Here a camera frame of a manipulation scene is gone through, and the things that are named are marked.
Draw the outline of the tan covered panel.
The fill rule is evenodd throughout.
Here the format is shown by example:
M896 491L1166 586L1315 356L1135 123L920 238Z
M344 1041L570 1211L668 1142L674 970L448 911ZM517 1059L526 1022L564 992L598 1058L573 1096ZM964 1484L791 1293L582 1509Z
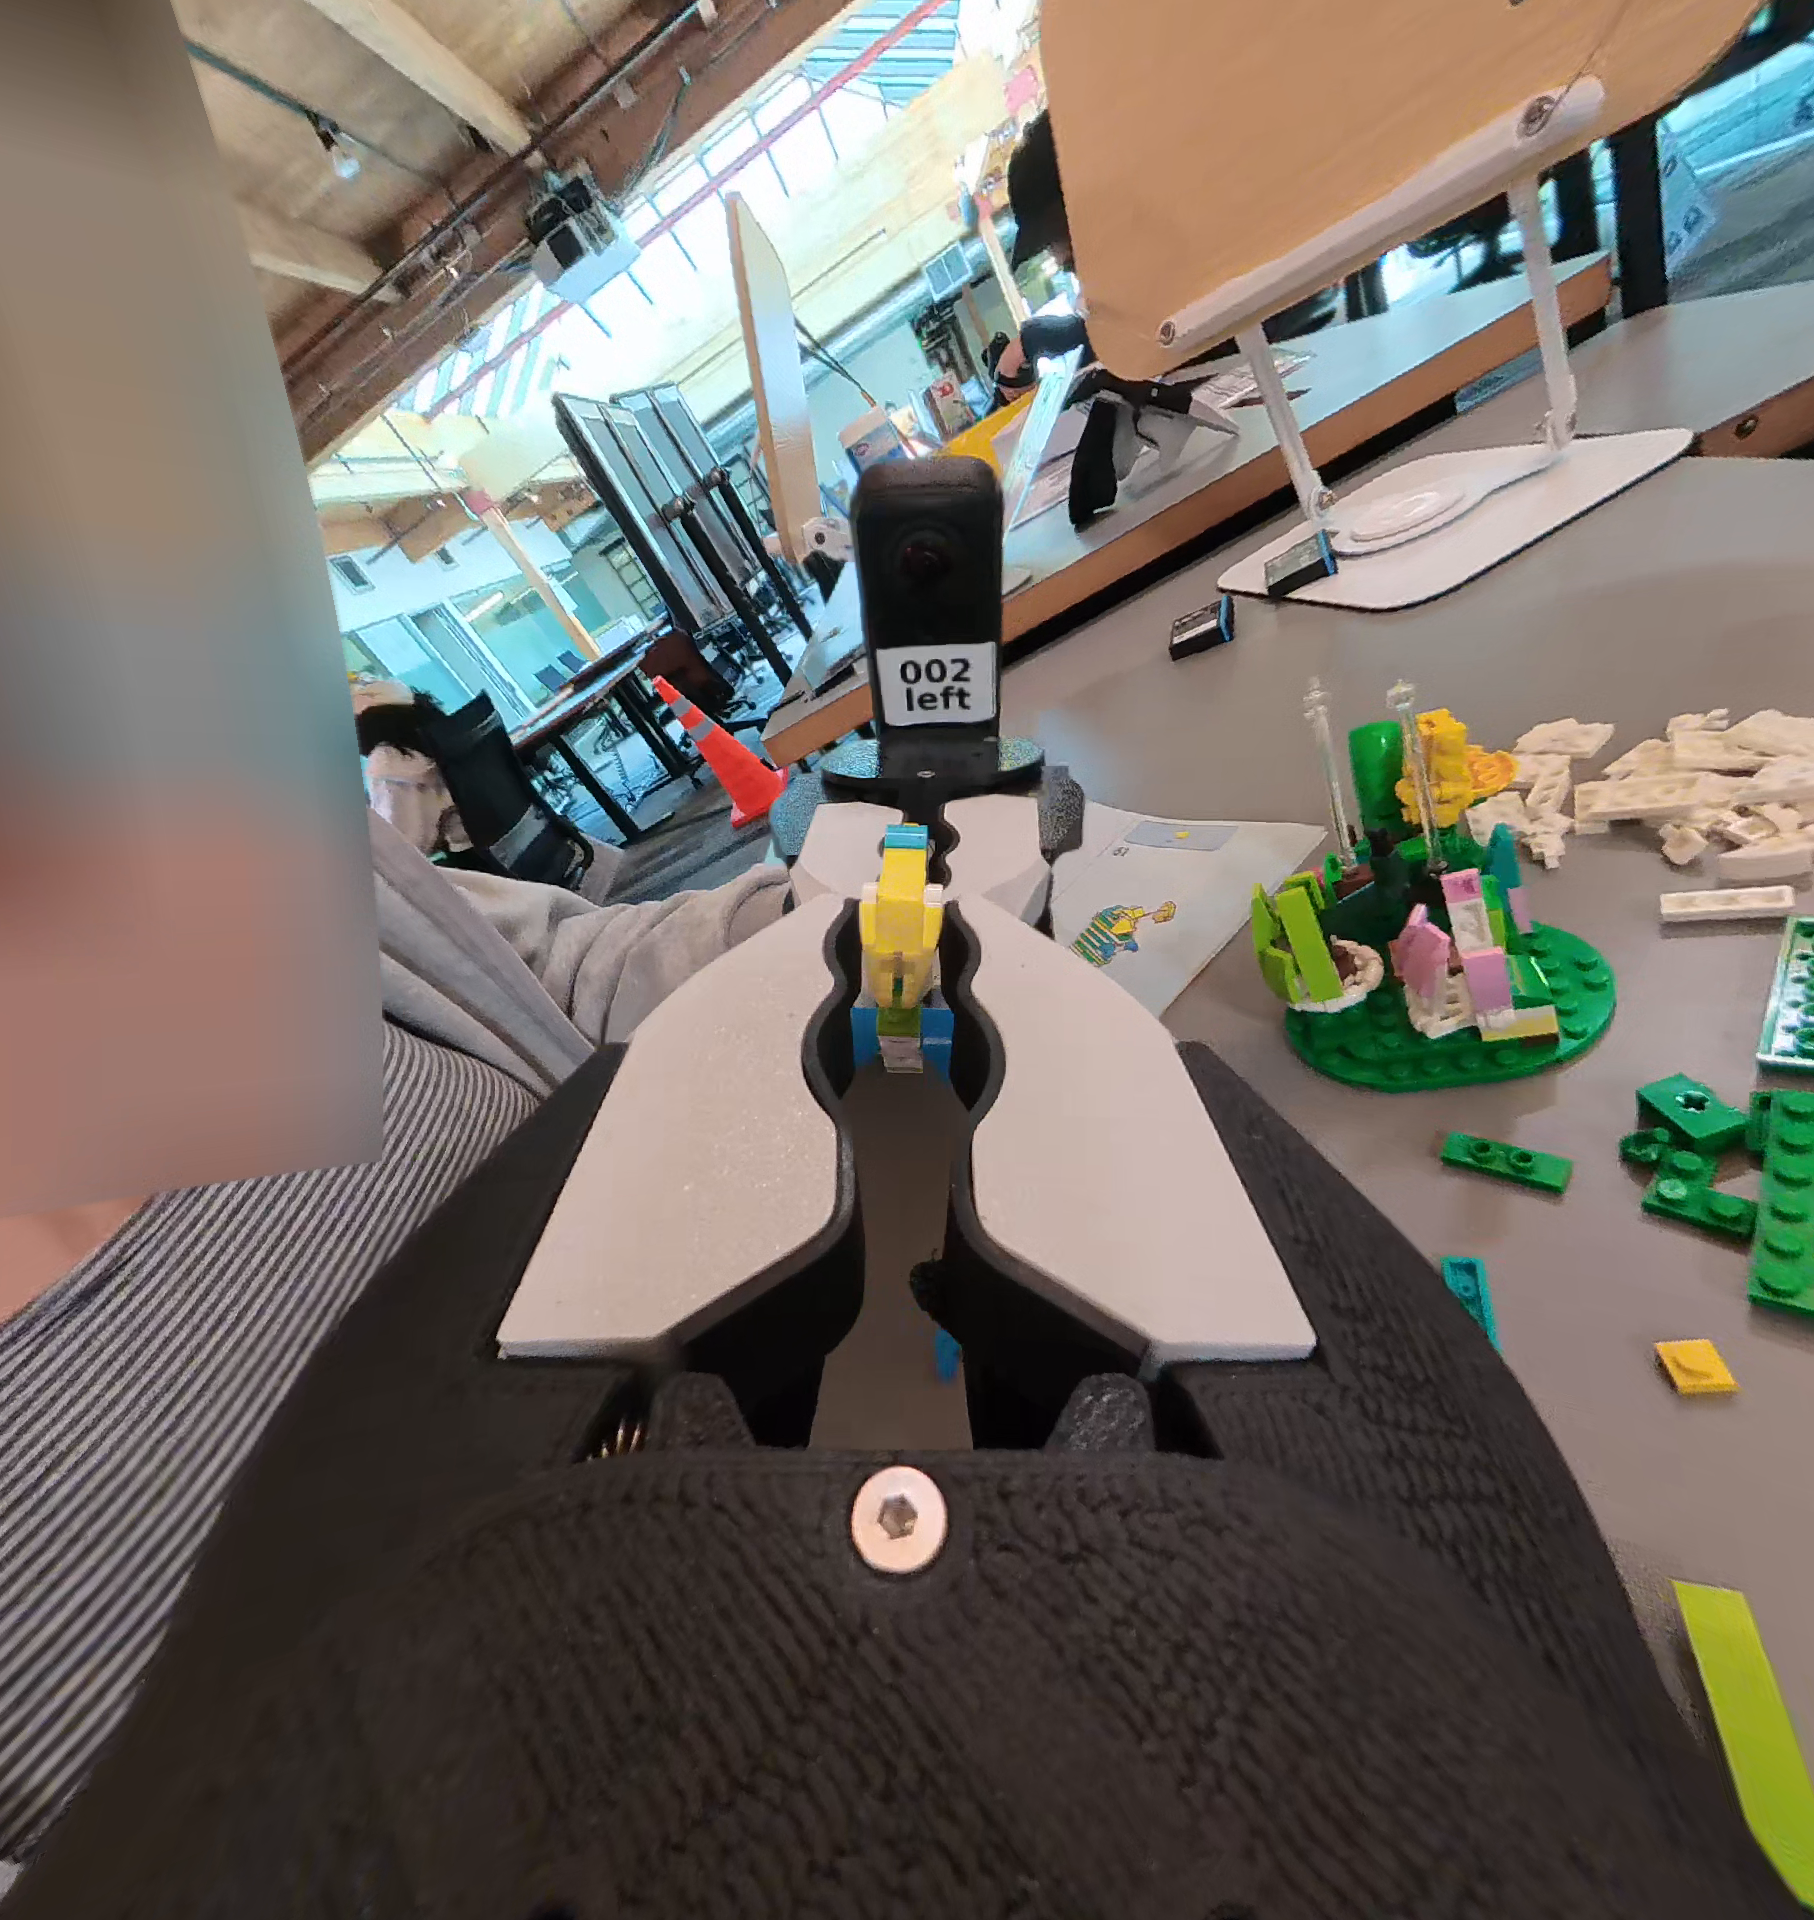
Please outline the tan covered panel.
M1048 3L1095 356L1158 379L1673 102L1745 3Z

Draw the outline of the wooden edged table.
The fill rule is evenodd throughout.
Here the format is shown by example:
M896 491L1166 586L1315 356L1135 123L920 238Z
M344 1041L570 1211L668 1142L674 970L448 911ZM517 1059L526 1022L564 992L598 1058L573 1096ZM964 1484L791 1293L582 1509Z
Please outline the wooden edged table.
M1370 449L1425 432L1460 388L1532 343L1527 283L1513 277L1330 328L1301 346L1306 362L1286 383L1302 391L1294 408L1304 443L1321 474L1334 478ZM1001 614L1010 661L1283 510L1294 488L1267 411L1253 405L1231 417L1234 432L1197 429L1171 466L1149 457L1135 491L1088 531L1070 527L1063 503L1010 531L1007 565L1020 574ZM871 719L861 638L859 583L846 569L818 640L764 730L774 765L795 765Z

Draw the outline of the yellow brick fish head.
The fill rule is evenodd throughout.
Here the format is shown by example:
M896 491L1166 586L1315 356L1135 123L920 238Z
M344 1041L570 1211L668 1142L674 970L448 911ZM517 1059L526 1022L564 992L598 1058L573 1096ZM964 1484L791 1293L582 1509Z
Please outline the yellow brick fish head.
M887 1013L923 1007L939 983L945 886L928 875L920 829L882 836L879 878L861 890L866 992Z

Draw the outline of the pile of green bricks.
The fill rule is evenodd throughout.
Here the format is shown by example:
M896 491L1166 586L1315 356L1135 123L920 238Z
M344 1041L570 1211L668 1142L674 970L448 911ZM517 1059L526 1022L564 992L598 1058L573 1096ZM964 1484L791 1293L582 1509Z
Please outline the pile of green bricks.
M1747 1254L1747 1301L1814 1320L1814 915L1790 920L1745 1103L1685 1075L1643 1084L1620 1157L1653 1218Z

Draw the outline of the wooden board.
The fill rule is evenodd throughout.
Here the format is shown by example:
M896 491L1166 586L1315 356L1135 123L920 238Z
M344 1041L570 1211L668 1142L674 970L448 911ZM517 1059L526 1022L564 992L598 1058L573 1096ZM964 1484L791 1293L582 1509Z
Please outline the wooden board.
M745 197L727 191L724 207L775 538L787 561L805 565L818 552L809 529L821 519L821 486L795 294L775 245Z

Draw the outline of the striped brick fish body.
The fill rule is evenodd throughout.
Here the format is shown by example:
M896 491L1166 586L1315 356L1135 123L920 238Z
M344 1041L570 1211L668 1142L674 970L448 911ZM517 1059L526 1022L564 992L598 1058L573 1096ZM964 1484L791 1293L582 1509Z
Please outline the striped brick fish body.
M928 829L923 826L900 826L900 829L901 828L910 831L920 829L924 834L928 843L930 875ZM879 1062L889 1075L935 1075L939 1079L949 1079L955 1016L942 997L942 944L935 991L923 1007L905 1013L887 1013L867 997L861 960L861 988L848 1020L857 1066Z

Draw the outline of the pile of white bricks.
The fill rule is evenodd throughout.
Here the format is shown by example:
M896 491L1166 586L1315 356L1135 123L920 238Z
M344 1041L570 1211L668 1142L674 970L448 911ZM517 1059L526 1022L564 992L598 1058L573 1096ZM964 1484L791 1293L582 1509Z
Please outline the pile of white bricks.
M1814 716L1682 713L1626 747L1555 719L1503 756L1507 781L1467 811L1478 844L1555 870L1574 841L1628 834L1678 875L1686 917L1814 914Z

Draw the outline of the green brick plant model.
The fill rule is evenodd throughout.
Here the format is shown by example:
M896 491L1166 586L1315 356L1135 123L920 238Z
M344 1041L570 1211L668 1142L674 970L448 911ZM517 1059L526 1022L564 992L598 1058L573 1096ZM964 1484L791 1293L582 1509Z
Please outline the green brick plant model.
M1560 868L1571 773L1611 727L1554 724L1489 751L1406 682L1385 719L1345 738L1321 682L1302 709L1334 846L1256 889L1250 917L1298 1059L1345 1086L1412 1092L1532 1079L1588 1054L1613 1022L1613 968L1542 920L1530 882Z

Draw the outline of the orange traffic cone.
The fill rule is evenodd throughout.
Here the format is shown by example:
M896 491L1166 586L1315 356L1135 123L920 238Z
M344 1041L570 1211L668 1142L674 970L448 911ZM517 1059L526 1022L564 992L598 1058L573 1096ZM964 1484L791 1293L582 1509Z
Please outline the orange traffic cone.
M791 771L771 767L757 751L751 751L716 724L669 679L654 678L652 685L675 725L724 787L729 803L729 826L745 829L768 821L791 783Z

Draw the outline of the person's striped shirt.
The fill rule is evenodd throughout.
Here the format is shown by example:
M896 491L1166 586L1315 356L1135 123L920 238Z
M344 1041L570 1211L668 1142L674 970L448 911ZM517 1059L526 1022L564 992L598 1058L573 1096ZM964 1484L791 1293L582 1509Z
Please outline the person's striped shirt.
M0 1324L0 1859L33 1851L126 1718L325 1338L582 1064L390 1024L374 1159L156 1195Z

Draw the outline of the black office chair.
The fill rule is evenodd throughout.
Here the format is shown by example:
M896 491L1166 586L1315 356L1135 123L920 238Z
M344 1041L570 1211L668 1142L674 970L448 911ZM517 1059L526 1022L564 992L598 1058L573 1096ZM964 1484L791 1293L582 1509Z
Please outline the black office chair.
M598 844L535 787L490 696L446 709L398 682L354 696L373 813L441 868L584 892Z

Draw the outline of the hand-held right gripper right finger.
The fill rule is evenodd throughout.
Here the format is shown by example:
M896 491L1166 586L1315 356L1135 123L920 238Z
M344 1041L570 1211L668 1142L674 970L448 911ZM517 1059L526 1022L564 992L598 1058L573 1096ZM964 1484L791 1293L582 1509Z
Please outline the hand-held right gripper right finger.
M939 1320L999 1368L1302 1361L1317 1336L1175 1039L987 897L949 907L965 1112Z

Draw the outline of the person's left forearm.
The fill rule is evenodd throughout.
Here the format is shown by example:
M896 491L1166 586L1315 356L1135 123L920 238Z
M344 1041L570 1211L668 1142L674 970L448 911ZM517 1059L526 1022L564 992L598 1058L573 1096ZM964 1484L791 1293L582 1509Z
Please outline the person's left forearm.
M594 905L438 868L377 813L369 831L388 1020L537 1096L792 905L788 871L770 864L714 890Z

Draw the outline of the instruction booklet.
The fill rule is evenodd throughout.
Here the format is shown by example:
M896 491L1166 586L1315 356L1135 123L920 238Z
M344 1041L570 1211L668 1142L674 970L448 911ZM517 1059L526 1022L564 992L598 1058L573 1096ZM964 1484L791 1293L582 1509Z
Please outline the instruction booklet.
M1272 890L1321 851L1317 824L1160 820L1088 803L1053 865L1053 941L1165 1016Z

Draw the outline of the white stand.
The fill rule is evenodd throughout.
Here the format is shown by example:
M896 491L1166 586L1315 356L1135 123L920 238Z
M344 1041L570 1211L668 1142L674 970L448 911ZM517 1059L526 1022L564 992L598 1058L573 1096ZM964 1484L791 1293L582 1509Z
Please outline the white stand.
M1579 388L1541 216L1539 166L1565 135L1597 132L1603 110L1606 84L1590 71L1535 95L1455 143L1389 195L1280 259L1188 300L1160 323L1160 346L1178 358L1191 358L1228 335L1239 341L1302 506L1302 527L1229 566L1219 580L1220 591L1267 598L1262 561L1324 527L1340 573L1287 599L1356 613L1419 608L1690 453L1693 435L1682 429L1588 439L1577 432ZM1353 256L1385 248L1404 228L1437 225L1453 216L1458 202L1481 200L1494 188L1506 191L1524 243L1545 379L1539 436L1527 446L1425 456L1345 500L1334 498L1306 452L1260 323L1301 283L1331 273Z

